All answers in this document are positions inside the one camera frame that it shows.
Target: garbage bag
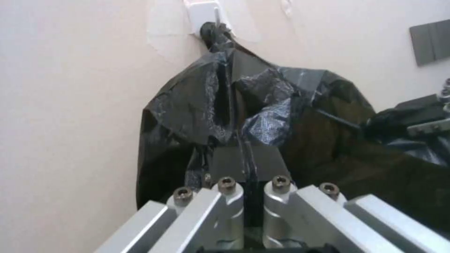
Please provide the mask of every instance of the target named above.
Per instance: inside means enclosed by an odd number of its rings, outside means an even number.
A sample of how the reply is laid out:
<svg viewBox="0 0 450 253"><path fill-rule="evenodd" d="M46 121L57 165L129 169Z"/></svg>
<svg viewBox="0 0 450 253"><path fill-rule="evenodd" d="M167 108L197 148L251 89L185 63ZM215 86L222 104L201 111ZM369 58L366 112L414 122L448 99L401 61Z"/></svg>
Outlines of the garbage bag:
<svg viewBox="0 0 450 253"><path fill-rule="evenodd" d="M206 23L209 52L169 80L142 113L136 200L201 187L215 148L277 146L298 187L332 182L347 198L374 194L448 231L449 170L365 138L376 116L356 86L327 70L281 67ZM255 170L252 157L243 163ZM246 175L255 180L254 173Z"/></svg>

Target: screw hole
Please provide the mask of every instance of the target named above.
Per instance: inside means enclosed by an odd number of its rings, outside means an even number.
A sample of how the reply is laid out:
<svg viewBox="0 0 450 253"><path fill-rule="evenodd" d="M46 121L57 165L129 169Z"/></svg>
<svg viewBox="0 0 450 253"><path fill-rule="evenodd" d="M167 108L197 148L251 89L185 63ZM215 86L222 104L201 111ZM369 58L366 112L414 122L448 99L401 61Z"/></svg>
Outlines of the screw hole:
<svg viewBox="0 0 450 253"><path fill-rule="evenodd" d="M178 190L178 195L184 195L184 194L187 194L187 193L188 193L188 190L186 190L186 189Z"/></svg>
<svg viewBox="0 0 450 253"><path fill-rule="evenodd" d="M224 178L224 179L222 179L222 183L230 184L231 183L231 179L230 178Z"/></svg>
<svg viewBox="0 0 450 253"><path fill-rule="evenodd" d="M334 186L332 186L332 185L325 185L324 188L327 191L334 191Z"/></svg>
<svg viewBox="0 0 450 253"><path fill-rule="evenodd" d="M286 178L284 178L284 177L277 177L277 182L279 182L279 183L286 183Z"/></svg>

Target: bolt head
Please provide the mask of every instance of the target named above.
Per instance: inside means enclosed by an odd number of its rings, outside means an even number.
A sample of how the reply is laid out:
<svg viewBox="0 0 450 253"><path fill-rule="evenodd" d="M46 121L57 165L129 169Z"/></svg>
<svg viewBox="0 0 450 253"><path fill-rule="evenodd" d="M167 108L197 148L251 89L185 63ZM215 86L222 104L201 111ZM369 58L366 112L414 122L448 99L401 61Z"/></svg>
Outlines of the bolt head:
<svg viewBox="0 0 450 253"><path fill-rule="evenodd" d="M173 200L177 206L187 206L191 202L193 193L189 187L180 187L173 192Z"/></svg>
<svg viewBox="0 0 450 253"><path fill-rule="evenodd" d="M230 176L225 176L221 179L219 179L219 182L217 183L217 188L219 189L219 192L222 194L228 195L233 194L236 191L236 181L234 178Z"/></svg>
<svg viewBox="0 0 450 253"><path fill-rule="evenodd" d="M322 183L319 186L319 190L327 194L330 198L337 200L339 197L339 187L332 183Z"/></svg>
<svg viewBox="0 0 450 253"><path fill-rule="evenodd" d="M206 173L203 179L204 187L211 188L211 174Z"/></svg>
<svg viewBox="0 0 450 253"><path fill-rule="evenodd" d="M276 193L287 193L291 188L291 180L286 176L274 176L272 179L272 189Z"/></svg>

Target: plastic sheet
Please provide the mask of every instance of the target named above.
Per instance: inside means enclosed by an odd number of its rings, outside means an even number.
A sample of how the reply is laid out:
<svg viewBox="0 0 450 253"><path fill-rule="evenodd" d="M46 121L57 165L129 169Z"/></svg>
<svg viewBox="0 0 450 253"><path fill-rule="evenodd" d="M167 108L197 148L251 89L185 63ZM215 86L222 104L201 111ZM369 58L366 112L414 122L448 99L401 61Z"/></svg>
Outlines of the plastic sheet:
<svg viewBox="0 0 450 253"><path fill-rule="evenodd" d="M200 187L216 147L239 145L247 180L255 181L245 147L266 144L279 147L299 187L328 181L348 199L375 194L449 231L449 170L364 138L353 126L375 112L350 81L264 61L224 27L207 23L202 38L209 53L169 80L143 111L138 207L182 185Z"/></svg>

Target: wall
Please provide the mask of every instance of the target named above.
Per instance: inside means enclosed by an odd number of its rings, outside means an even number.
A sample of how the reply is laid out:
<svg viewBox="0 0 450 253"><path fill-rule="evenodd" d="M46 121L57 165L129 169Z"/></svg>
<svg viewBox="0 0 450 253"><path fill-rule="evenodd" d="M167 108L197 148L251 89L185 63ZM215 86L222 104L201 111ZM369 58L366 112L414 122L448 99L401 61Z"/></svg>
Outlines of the wall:
<svg viewBox="0 0 450 253"><path fill-rule="evenodd" d="M450 61L415 65L408 28L447 0L248 1L261 57L352 80L377 110L437 91ZM135 212L142 108L202 50L146 42L145 0L0 1L0 252L91 252Z"/></svg>

